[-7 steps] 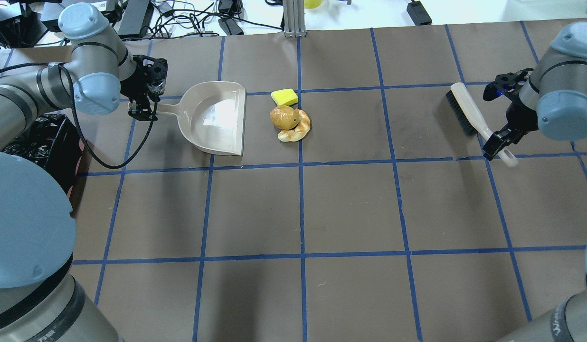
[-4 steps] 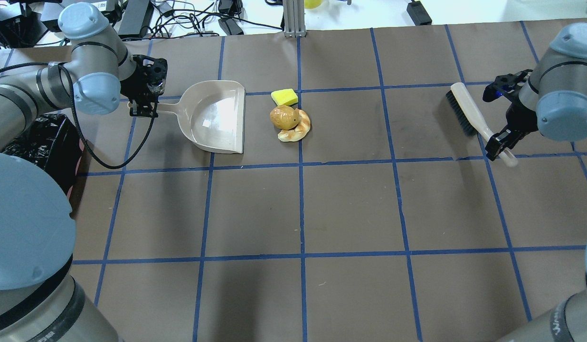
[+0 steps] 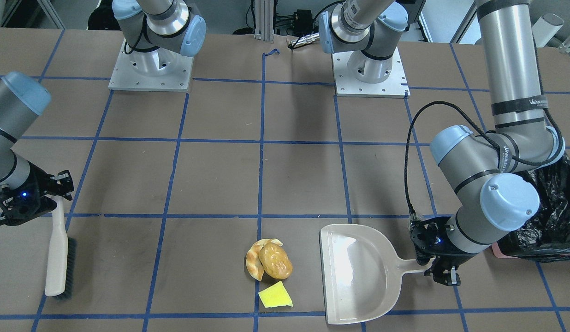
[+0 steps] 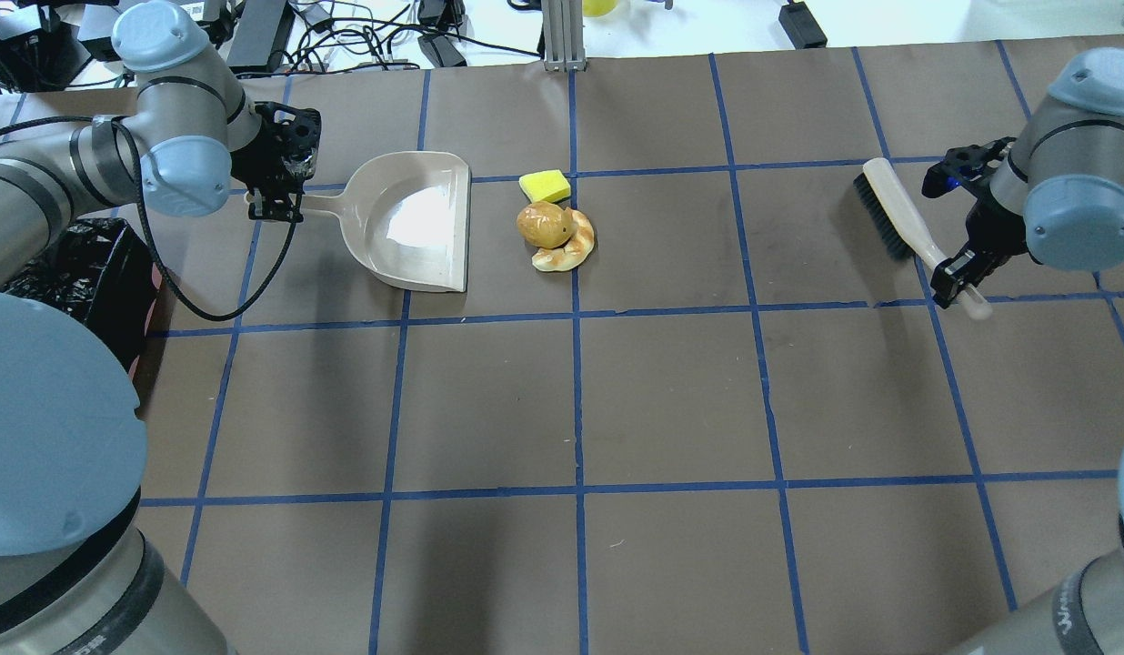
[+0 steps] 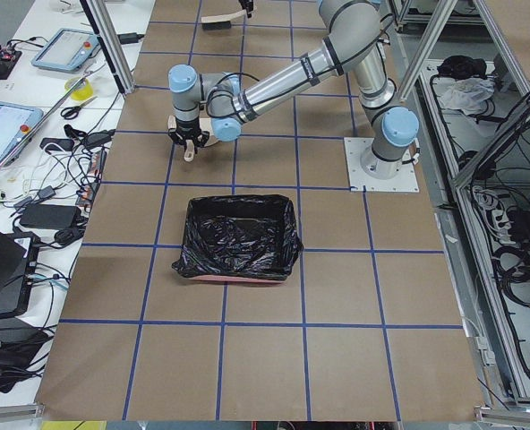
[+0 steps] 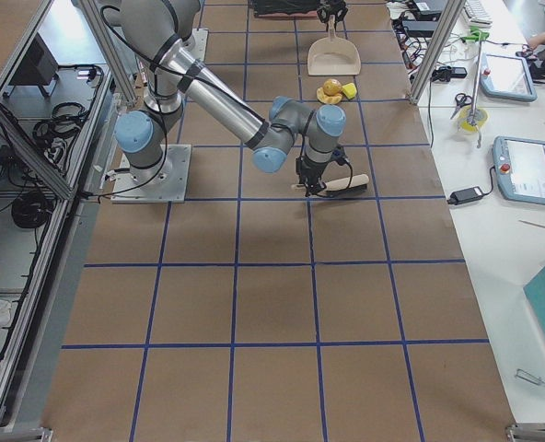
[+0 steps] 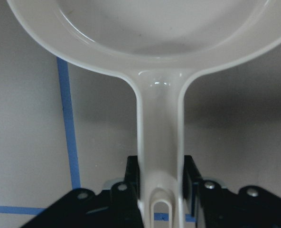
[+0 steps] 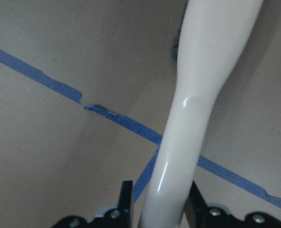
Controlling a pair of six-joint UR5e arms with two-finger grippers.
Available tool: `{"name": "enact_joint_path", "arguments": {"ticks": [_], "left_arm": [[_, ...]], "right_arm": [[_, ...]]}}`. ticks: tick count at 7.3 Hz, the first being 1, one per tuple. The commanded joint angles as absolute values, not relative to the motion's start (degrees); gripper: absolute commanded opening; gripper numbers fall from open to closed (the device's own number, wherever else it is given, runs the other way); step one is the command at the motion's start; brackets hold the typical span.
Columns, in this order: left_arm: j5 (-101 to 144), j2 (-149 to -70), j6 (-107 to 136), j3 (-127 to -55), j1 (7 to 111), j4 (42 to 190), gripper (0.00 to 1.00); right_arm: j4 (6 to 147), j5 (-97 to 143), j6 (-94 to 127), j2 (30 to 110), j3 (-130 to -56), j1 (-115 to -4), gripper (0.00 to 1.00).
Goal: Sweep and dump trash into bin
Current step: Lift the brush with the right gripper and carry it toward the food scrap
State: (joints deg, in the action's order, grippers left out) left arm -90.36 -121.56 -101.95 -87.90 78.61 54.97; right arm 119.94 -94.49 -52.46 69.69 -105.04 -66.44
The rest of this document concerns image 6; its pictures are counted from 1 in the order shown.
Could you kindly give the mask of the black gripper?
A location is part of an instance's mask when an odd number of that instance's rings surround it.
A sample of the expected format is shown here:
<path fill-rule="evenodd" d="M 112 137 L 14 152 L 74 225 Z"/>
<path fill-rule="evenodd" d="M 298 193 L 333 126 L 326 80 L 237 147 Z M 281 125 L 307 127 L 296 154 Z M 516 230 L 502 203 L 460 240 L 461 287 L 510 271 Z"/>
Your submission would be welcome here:
<path fill-rule="evenodd" d="M 326 184 L 322 175 L 328 166 L 328 162 L 316 162 L 306 156 L 296 159 L 296 174 L 299 184 L 305 187 L 305 196 L 325 196 Z"/>
<path fill-rule="evenodd" d="M 317 8 L 317 15 L 320 22 L 330 22 L 331 18 L 335 22 L 341 22 L 347 13 L 348 6 L 344 0 L 321 0 Z"/>

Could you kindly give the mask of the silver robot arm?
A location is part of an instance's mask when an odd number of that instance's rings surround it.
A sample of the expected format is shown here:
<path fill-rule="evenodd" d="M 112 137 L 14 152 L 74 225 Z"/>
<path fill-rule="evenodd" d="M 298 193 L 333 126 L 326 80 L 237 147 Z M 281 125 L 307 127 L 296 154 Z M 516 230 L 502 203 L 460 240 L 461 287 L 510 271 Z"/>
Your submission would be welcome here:
<path fill-rule="evenodd" d="M 251 149 L 253 164 L 265 173 L 281 168 L 301 136 L 306 145 L 296 160 L 296 174 L 306 195 L 328 197 L 353 187 L 353 176 L 329 183 L 322 179 L 330 163 L 349 163 L 339 144 L 344 111 L 332 104 L 312 109 L 280 96 L 268 118 L 262 118 L 187 49 L 202 7 L 200 1 L 118 1 L 100 8 L 103 23 L 151 75 L 148 107 L 190 98 Z"/>

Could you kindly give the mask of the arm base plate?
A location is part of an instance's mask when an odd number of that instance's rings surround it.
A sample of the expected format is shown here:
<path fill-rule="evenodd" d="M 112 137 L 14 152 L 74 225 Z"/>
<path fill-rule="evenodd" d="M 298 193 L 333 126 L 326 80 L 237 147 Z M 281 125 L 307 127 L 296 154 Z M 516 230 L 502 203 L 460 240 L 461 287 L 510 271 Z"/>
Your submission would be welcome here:
<path fill-rule="evenodd" d="M 191 145 L 161 145 L 166 153 L 150 169 L 130 166 L 122 154 L 120 167 L 125 172 L 116 176 L 110 199 L 114 204 L 183 203 L 191 164 Z"/>
<path fill-rule="evenodd" d="M 198 60 L 203 61 L 206 55 L 209 30 L 205 28 L 195 28 L 191 36 L 185 43 L 186 49 Z"/>

